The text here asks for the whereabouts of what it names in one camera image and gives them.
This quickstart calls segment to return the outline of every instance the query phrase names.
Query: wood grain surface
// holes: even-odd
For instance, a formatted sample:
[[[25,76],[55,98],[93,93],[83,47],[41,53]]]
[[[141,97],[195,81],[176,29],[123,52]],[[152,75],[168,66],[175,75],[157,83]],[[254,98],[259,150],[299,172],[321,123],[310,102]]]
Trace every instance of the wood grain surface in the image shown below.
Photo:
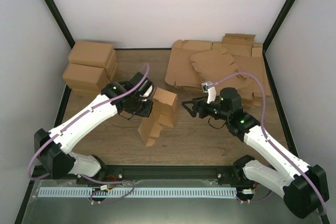
[[[179,101],[203,96],[201,92],[175,88],[165,83],[169,50],[118,50],[116,80],[129,80],[145,62],[150,64],[149,78],[156,87],[177,93]],[[64,122],[78,113],[92,99],[70,95]],[[231,165],[238,158],[249,154],[266,161],[251,147],[232,136],[226,127],[216,130],[208,125],[208,118],[192,118],[179,103],[179,117],[175,128],[163,126],[160,137],[152,147],[145,147],[138,133],[141,118],[126,120],[114,116],[101,123],[85,136],[73,149],[74,152],[99,156],[106,164],[129,165]],[[261,107],[245,110],[260,119]],[[214,121],[220,126],[222,122]],[[277,109],[272,97],[267,97],[265,127],[287,148]]]

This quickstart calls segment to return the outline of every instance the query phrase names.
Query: white slotted strip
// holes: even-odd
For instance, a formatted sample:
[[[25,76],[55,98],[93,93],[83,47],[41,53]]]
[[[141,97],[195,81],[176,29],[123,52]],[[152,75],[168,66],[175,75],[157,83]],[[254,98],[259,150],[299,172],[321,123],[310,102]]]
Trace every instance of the white slotted strip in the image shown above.
[[[87,198],[92,194],[93,188],[87,187],[43,187],[38,197],[42,198]],[[117,187],[108,193],[99,192],[97,198],[119,198],[128,193],[131,188]],[[210,188],[135,188],[128,198],[227,198],[235,199],[236,188],[210,187]]]

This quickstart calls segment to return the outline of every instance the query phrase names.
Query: stacked cardboard boxes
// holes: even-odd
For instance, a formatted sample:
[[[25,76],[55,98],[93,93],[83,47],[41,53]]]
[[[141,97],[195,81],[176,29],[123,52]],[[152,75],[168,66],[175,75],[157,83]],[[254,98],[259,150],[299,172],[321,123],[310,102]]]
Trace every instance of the stacked cardboard boxes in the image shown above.
[[[78,41],[68,60],[63,79],[80,96],[97,96],[116,75],[117,57],[112,44]]]
[[[205,81],[216,82],[237,72],[247,72],[271,95],[262,44],[255,35],[226,34],[223,41],[178,40],[169,59],[166,83],[173,86],[201,88]],[[261,105],[260,87],[250,76],[239,74],[216,86],[217,94],[225,87],[234,87],[246,105]]]
[[[153,95],[153,109],[148,118],[143,118],[138,132],[145,146],[155,144],[153,137],[159,137],[162,125],[175,127],[177,124],[177,94],[157,88]]]

